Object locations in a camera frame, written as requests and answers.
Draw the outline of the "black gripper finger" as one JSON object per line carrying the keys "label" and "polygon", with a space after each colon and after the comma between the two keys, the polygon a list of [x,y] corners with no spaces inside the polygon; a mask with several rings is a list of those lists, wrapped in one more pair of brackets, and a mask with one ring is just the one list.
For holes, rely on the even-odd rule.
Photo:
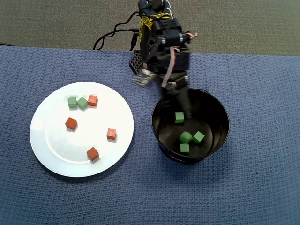
{"label": "black gripper finger", "polygon": [[191,119],[192,112],[191,112],[191,102],[190,102],[190,98],[189,98],[188,87],[184,87],[184,88],[180,89],[176,98],[177,98],[186,118]]}
{"label": "black gripper finger", "polygon": [[171,90],[162,90],[162,106],[163,107],[174,107],[176,104],[176,97]]}

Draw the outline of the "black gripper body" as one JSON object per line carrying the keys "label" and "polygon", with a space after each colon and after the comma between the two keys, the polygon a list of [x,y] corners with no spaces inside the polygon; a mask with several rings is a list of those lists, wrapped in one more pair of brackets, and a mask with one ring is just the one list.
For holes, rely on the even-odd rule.
{"label": "black gripper body", "polygon": [[190,51],[187,48],[169,48],[150,58],[150,71],[157,75],[156,81],[162,90],[179,90],[188,87]]}

